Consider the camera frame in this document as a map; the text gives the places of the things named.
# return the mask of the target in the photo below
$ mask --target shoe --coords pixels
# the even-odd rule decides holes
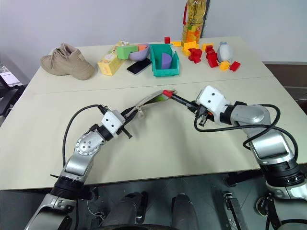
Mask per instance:
[[[79,80],[89,79],[95,72],[80,50],[66,43],[54,49],[51,55],[43,56],[40,63],[48,73],[58,76],[70,74]]]

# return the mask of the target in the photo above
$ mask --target cooking oil bottle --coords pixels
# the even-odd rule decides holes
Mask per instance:
[[[203,25],[203,16],[206,11],[206,0],[188,0],[183,16],[183,32],[181,46],[186,42],[196,41],[198,44]]]

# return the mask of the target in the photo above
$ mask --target green toy block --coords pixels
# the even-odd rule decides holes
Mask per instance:
[[[129,54],[132,52],[138,52],[139,48],[138,46],[118,46],[117,47],[117,57],[119,59],[128,59]]]

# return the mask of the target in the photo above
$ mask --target red marker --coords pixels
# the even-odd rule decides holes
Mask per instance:
[[[192,104],[191,102],[187,101],[186,99],[177,96],[176,94],[174,94],[172,91],[168,91],[168,90],[163,90],[163,94],[165,96],[167,96],[168,98],[172,98],[175,101],[179,102],[180,104],[185,105],[186,107],[190,107],[190,108],[194,108],[197,109],[197,106],[195,106],[194,104]]]

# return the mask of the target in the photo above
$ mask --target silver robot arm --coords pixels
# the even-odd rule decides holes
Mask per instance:
[[[270,125],[270,112],[261,105],[246,105],[228,100],[215,88],[207,86],[196,99],[212,113],[214,122],[233,126]],[[266,128],[242,129],[251,138]],[[267,188],[280,199],[303,199],[307,201],[307,181],[301,173],[294,153],[283,134],[275,129],[249,143],[257,163],[266,178]]]
[[[28,222],[25,230],[68,230],[71,218],[67,215],[76,206],[76,200],[93,166],[101,146],[117,137],[124,129],[125,118],[117,111],[107,110],[97,130],[77,140],[74,153],[65,164],[51,192]]]
[[[189,102],[169,91],[164,95],[188,107],[195,113],[195,128],[200,132],[214,132],[217,129],[203,130],[209,119],[217,124],[239,126],[263,125],[264,127],[242,128],[248,138],[263,132],[271,124],[269,111],[262,105],[247,105],[230,102],[215,88],[207,86],[197,99]],[[293,153],[284,137],[276,129],[249,142],[272,197],[269,199],[271,223],[275,229],[304,229],[307,224],[307,180],[297,164],[297,153]]]

